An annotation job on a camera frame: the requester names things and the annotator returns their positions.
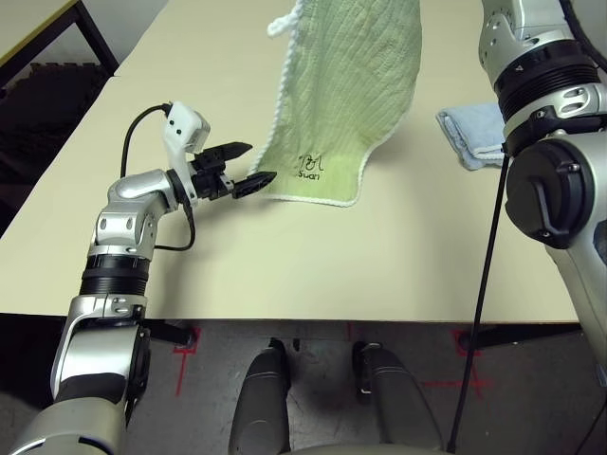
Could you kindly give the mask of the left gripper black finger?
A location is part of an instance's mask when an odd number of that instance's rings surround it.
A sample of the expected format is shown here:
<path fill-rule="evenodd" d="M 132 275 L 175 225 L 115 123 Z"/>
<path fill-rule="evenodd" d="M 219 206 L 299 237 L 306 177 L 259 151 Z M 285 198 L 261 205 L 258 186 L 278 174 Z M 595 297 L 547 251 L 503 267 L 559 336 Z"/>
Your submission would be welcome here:
<path fill-rule="evenodd" d="M 207 157 L 213 166 L 224 165 L 227 161 L 231 161 L 244 155 L 252 149 L 252 145 L 234 141 L 218 146 L 211 147 L 207 150 Z"/>
<path fill-rule="evenodd" d="M 231 196 L 233 199 L 241 199 L 254 194 L 269 185 L 275 179 L 276 175 L 276 172 L 268 171 L 253 173 L 245 179 L 233 184 Z"/>

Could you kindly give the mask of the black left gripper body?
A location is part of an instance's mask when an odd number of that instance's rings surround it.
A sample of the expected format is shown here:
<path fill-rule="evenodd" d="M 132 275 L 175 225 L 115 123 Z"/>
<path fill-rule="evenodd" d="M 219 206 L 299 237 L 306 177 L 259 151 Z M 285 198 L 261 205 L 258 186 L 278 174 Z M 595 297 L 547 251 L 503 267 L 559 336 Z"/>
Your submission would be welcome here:
<path fill-rule="evenodd" d="M 233 192 L 234 182 L 225 175 L 224 161 L 193 160 L 190 165 L 191 180 L 199 199 L 215 200 Z"/>

